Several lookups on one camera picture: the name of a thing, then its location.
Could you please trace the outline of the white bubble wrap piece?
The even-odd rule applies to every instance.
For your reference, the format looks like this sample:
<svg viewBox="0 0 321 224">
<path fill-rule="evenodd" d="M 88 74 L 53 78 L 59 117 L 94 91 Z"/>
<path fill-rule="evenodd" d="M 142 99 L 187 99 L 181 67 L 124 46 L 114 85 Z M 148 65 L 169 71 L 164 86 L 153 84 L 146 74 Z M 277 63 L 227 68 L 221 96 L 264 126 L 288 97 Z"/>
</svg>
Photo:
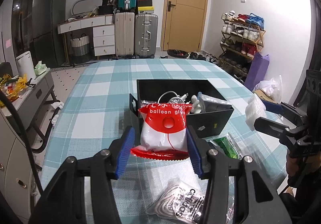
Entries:
<svg viewBox="0 0 321 224">
<path fill-rule="evenodd" d="M 245 122 L 251 131 L 255 130 L 254 123 L 256 119 L 260 117 L 267 118 L 265 111 L 266 107 L 263 101 L 258 97 L 257 94 L 253 94 L 248 100 L 248 105 L 245 108 Z"/>
</svg>

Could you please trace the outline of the black cardboard box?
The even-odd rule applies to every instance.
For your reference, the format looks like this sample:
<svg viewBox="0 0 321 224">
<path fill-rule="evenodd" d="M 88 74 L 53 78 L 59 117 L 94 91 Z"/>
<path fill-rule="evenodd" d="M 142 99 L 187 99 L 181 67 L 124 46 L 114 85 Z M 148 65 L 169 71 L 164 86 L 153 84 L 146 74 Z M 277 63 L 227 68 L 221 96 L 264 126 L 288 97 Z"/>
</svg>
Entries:
<svg viewBox="0 0 321 224">
<path fill-rule="evenodd" d="M 191 104 L 191 97 L 201 92 L 205 95 L 226 100 L 222 94 L 210 83 L 209 80 L 136 80 L 138 97 L 129 95 L 130 110 L 139 118 L 139 124 L 143 125 L 143 119 L 139 115 L 139 108 L 150 103 L 176 103 Z M 200 138 L 218 136 L 234 109 L 213 111 L 209 113 L 187 115 L 187 124 L 193 126 Z"/>
</svg>

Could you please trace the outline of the green white medicine packet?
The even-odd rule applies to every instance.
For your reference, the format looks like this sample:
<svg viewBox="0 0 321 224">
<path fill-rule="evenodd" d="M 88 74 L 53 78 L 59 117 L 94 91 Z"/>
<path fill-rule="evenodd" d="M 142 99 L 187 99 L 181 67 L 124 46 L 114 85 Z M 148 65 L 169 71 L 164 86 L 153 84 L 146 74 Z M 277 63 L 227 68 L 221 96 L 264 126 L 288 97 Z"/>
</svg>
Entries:
<svg viewBox="0 0 321 224">
<path fill-rule="evenodd" d="M 238 144 L 233 139 L 230 133 L 223 137 L 216 138 L 210 141 L 216 148 L 220 148 L 222 152 L 229 158 L 239 159 L 243 158 L 243 153 Z"/>
</svg>

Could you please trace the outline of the red white balloon glue bag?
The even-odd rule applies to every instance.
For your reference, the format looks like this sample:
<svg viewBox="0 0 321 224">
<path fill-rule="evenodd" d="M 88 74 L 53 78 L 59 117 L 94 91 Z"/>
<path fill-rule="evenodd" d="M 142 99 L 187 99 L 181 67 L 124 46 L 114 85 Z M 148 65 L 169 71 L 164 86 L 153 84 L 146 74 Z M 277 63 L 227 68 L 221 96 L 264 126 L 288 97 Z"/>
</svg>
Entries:
<svg viewBox="0 0 321 224">
<path fill-rule="evenodd" d="M 144 122 L 140 145 L 131 154 L 145 159 L 184 160 L 187 149 L 187 115 L 191 104 L 151 103 L 139 108 Z"/>
</svg>

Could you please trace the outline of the white shoelaces zip bag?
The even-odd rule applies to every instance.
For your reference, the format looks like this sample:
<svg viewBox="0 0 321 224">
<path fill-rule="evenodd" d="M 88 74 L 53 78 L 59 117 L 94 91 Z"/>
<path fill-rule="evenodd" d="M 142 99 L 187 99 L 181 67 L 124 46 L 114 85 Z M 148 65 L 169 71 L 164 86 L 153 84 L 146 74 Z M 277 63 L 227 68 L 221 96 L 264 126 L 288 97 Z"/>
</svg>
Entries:
<svg viewBox="0 0 321 224">
<path fill-rule="evenodd" d="M 181 223 L 200 223 L 204 204 L 204 192 L 173 178 L 146 213 Z"/>
</svg>

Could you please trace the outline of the teal checkered tablecloth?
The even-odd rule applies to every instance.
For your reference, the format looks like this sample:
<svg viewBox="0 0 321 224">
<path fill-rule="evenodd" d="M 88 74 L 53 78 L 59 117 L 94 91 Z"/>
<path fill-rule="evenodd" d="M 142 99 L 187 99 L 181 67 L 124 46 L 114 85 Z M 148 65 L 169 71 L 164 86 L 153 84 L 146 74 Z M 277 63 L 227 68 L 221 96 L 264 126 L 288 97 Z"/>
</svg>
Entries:
<svg viewBox="0 0 321 224">
<path fill-rule="evenodd" d="M 129 109 L 129 96 L 137 94 L 137 80 L 208 80 L 223 97 L 232 102 L 233 113 L 222 131 L 253 156 L 272 185 L 278 188 L 286 177 L 286 148 L 277 139 L 252 132 L 245 122 L 245 108 L 252 93 L 216 65 L 186 59 L 123 59 L 88 66 L 75 80 L 53 73 L 58 96 L 68 94 L 54 126 L 44 158 L 41 184 L 46 186 L 68 156 L 88 158 L 119 138 L 126 126 L 136 126 Z M 179 177 L 189 185 L 205 190 L 207 182 L 193 172 L 190 160 L 161 161 L 131 156 L 125 173 L 113 183 L 122 223 L 165 223 L 147 209 Z"/>
</svg>

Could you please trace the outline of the woven laundry basket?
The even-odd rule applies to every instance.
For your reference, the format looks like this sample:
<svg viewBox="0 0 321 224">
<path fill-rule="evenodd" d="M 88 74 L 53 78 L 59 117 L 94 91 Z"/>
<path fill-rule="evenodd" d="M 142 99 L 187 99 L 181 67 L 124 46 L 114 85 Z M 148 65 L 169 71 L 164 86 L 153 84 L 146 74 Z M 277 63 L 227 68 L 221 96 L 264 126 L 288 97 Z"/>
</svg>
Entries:
<svg viewBox="0 0 321 224">
<path fill-rule="evenodd" d="M 83 33 L 79 38 L 72 38 L 71 47 L 75 64 L 82 64 L 91 59 L 88 35 Z"/>
</svg>

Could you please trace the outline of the grey low cabinet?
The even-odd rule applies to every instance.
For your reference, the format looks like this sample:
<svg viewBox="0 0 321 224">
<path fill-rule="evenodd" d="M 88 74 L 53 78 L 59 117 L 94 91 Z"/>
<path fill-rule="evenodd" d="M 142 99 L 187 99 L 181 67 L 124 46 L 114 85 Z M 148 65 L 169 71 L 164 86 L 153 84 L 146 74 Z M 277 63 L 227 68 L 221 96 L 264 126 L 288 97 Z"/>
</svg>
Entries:
<svg viewBox="0 0 321 224">
<path fill-rule="evenodd" d="M 54 104 L 59 100 L 54 94 L 54 81 L 50 69 L 34 80 L 34 86 L 28 87 L 21 98 L 18 98 L 12 104 L 14 105 L 25 131 L 31 128 L 40 137 L 42 143 L 37 149 L 32 149 L 33 153 L 41 153 L 45 150 L 53 124 L 49 123 L 46 133 L 41 132 L 37 126 L 36 119 L 41 108 L 45 104 Z"/>
</svg>

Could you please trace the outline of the white drawer desk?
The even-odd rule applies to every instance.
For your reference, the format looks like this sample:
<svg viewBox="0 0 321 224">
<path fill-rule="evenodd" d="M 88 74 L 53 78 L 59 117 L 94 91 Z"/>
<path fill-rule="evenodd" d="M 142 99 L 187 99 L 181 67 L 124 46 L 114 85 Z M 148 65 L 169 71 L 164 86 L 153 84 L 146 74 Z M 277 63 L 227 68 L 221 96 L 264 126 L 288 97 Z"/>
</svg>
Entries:
<svg viewBox="0 0 321 224">
<path fill-rule="evenodd" d="M 58 34 L 63 35 L 64 50 L 67 54 L 67 34 L 72 37 L 82 32 L 89 33 L 89 43 L 93 47 L 93 56 L 115 55 L 114 15 L 97 15 L 89 18 L 71 19 L 57 25 Z"/>
</svg>

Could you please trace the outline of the beige suitcase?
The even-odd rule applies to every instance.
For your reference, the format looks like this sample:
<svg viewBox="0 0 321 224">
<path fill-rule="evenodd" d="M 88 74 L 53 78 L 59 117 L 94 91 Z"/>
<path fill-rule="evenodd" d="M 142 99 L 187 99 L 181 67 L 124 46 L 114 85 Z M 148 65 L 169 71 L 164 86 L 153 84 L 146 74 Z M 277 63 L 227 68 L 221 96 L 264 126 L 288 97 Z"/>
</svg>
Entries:
<svg viewBox="0 0 321 224">
<path fill-rule="evenodd" d="M 115 14 L 115 51 L 117 56 L 134 55 L 133 12 Z"/>
</svg>

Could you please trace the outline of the yellow plastic bag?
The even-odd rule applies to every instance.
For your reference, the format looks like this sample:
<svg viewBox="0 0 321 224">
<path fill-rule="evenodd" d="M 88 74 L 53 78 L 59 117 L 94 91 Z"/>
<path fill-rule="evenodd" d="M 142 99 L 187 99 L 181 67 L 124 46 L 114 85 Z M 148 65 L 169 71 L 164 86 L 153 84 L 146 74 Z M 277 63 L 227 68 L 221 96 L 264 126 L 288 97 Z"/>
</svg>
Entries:
<svg viewBox="0 0 321 224">
<path fill-rule="evenodd" d="M 1 76 L 1 91 L 9 99 L 14 102 L 21 97 L 27 90 L 27 74 L 12 78 L 9 74 Z"/>
</svg>

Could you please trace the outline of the white air purifier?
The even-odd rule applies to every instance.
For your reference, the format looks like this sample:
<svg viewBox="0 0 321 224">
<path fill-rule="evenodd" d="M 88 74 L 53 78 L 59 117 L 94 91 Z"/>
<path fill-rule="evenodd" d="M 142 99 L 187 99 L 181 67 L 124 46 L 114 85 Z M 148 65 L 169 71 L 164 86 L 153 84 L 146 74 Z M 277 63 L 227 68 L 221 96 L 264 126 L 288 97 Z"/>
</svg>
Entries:
<svg viewBox="0 0 321 224">
<path fill-rule="evenodd" d="M 18 57 L 16 57 L 16 64 L 18 73 L 21 77 L 24 75 L 27 75 L 27 80 L 30 79 L 35 80 L 36 74 L 34 72 L 34 66 L 33 61 L 31 57 L 30 51 L 26 51 L 22 54 L 20 54 Z"/>
</svg>

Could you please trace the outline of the stacked shoe boxes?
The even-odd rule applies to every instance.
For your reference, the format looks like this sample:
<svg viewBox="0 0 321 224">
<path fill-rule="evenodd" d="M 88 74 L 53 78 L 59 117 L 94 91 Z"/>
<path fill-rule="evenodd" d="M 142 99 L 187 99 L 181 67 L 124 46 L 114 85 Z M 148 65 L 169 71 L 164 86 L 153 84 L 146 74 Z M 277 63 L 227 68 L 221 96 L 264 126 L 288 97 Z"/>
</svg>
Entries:
<svg viewBox="0 0 321 224">
<path fill-rule="evenodd" d="M 153 14 L 154 6 L 152 0 L 137 0 L 137 14 Z"/>
</svg>

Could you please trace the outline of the wooden yellow door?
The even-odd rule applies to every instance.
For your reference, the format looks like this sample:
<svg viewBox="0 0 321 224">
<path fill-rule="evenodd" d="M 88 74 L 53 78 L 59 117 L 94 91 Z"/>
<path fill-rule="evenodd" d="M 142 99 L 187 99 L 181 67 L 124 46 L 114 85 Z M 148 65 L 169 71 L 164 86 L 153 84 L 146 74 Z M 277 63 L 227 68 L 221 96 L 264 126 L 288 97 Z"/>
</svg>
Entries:
<svg viewBox="0 0 321 224">
<path fill-rule="evenodd" d="M 200 51 L 207 3 L 208 0 L 164 0 L 160 41 L 163 51 Z"/>
</svg>

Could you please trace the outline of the dark grey refrigerator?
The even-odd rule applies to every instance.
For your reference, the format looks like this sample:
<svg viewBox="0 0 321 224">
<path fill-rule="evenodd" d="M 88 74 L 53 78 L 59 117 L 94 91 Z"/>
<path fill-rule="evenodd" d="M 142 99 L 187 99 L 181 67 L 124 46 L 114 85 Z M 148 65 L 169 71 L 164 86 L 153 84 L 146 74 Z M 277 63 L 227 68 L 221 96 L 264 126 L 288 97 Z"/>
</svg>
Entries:
<svg viewBox="0 0 321 224">
<path fill-rule="evenodd" d="M 33 43 L 37 61 L 49 68 L 65 63 L 62 37 L 58 25 L 65 21 L 66 0 L 33 0 Z"/>
</svg>

